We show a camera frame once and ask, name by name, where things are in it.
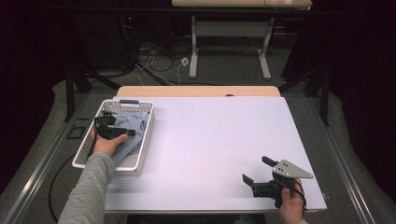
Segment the gray towel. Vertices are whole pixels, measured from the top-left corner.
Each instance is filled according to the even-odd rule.
[[[146,130],[148,115],[148,112],[122,113],[117,115],[114,127],[135,130],[135,136],[128,136],[125,142],[117,146],[112,156],[116,165],[119,165],[128,154],[139,153],[139,148]]]

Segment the desk leg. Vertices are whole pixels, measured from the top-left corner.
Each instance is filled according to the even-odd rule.
[[[190,78],[197,77],[197,66],[198,66],[198,49],[197,49],[197,34],[195,30],[195,17],[191,20],[191,38],[192,38],[192,54],[190,63]]]
[[[274,29],[274,20],[275,20],[274,18],[271,18],[268,21],[267,30],[265,32],[265,38],[262,42],[262,49],[257,50],[259,53],[260,66],[262,67],[262,75],[265,80],[271,80],[270,69],[268,68],[268,63],[265,58],[265,53],[268,50],[268,43],[270,42],[272,32]]]

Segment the gray carpet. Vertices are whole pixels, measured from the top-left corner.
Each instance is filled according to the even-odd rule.
[[[273,54],[268,56],[268,63],[273,76],[271,81],[262,79],[255,51],[260,47],[261,41],[257,39],[252,39],[249,42],[244,41],[241,42],[237,38],[220,39],[219,37],[205,39],[204,43],[201,43],[202,46],[205,45],[205,50],[200,51],[198,77],[194,80],[189,79],[188,67],[181,67],[179,70],[181,82],[184,82],[184,85],[200,82],[221,85],[280,86],[283,83],[280,75],[288,58],[292,39],[278,37],[274,41]],[[166,49],[155,49],[154,51],[157,60],[151,65],[152,69],[165,70],[168,67],[170,69],[162,72],[151,71],[168,80],[177,81],[177,67],[180,59],[174,59],[174,64],[170,64],[172,60],[165,57],[164,54],[166,52],[180,56],[186,49],[177,45],[168,51]],[[139,80],[136,69],[128,76],[115,78],[114,81],[121,85],[142,85],[142,83],[144,85],[158,85],[144,73]],[[59,167],[78,150],[81,142],[81,139],[78,139],[80,128],[85,127],[86,130],[102,101],[112,98],[116,93],[96,80],[91,80],[91,84],[94,90],[90,94],[82,94],[76,91],[78,111],[69,123],[63,123],[65,118],[64,83],[54,87],[56,100],[49,118],[20,170],[0,196],[0,221],[2,223],[7,218],[8,220],[17,220],[20,223],[54,223],[48,207],[50,182]],[[342,114],[342,104],[331,95],[329,102],[329,122],[331,126],[326,128],[318,118],[318,99],[305,98],[302,94],[303,87],[304,83],[301,83],[285,92],[284,96],[288,100],[291,114],[314,168],[320,188],[329,198],[326,200],[328,210],[306,214],[307,221],[310,223],[372,223],[372,220],[374,220],[376,223],[395,223],[396,214],[394,211],[396,211],[396,206],[394,202],[375,184],[349,144],[347,127]],[[356,209],[354,201],[351,200],[351,193],[346,188],[346,181],[340,175],[339,167],[334,160],[332,153],[334,145],[329,140],[329,132],[331,132],[331,138],[335,140],[336,146],[342,151],[345,163],[354,176],[373,219],[361,220],[359,209]],[[48,163],[42,160],[46,155],[53,156]],[[25,200],[26,197],[21,196],[23,188],[28,183],[29,178],[35,174],[36,167],[43,163],[48,165],[49,170],[42,175],[42,182],[39,181],[35,190],[31,192],[32,197],[27,197],[28,200]],[[54,182],[51,202],[57,217],[63,209],[68,193],[77,183],[80,173],[81,170],[72,167],[71,161],[69,161]],[[16,202],[25,202],[25,204],[20,205]],[[267,223],[280,223],[278,213],[266,214],[265,217]],[[126,217],[106,215],[105,223],[126,223]]]

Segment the white basket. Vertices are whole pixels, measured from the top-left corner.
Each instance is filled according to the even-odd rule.
[[[140,175],[142,172],[143,162],[146,157],[146,152],[149,147],[149,139],[151,137],[152,128],[154,126],[155,117],[153,104],[139,103],[138,101],[131,100],[104,100],[98,112],[96,113],[96,117],[100,116],[102,111],[116,113],[148,112],[147,126],[139,153],[126,156],[116,169],[116,175]],[[92,144],[92,138],[90,137],[90,131],[92,128],[93,122],[90,126],[90,129],[87,131],[81,146],[78,149],[76,157],[73,159],[74,167],[85,168],[85,164],[88,159],[87,156],[90,152]]]

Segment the person's hand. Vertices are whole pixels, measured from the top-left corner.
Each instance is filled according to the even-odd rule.
[[[93,152],[105,152],[109,157],[111,157],[114,154],[116,147],[119,144],[123,143],[127,138],[128,135],[126,133],[111,140],[107,140],[101,137],[99,134],[97,134],[96,144],[95,144],[95,148],[93,149]]]
[[[301,180],[296,178],[296,182],[300,183]],[[295,184],[295,188],[302,192],[299,184]],[[296,224],[301,222],[303,217],[303,209],[304,209],[304,200],[303,198],[294,192],[294,190],[290,190],[287,188],[282,189],[282,206],[280,207],[280,220],[284,224]]]

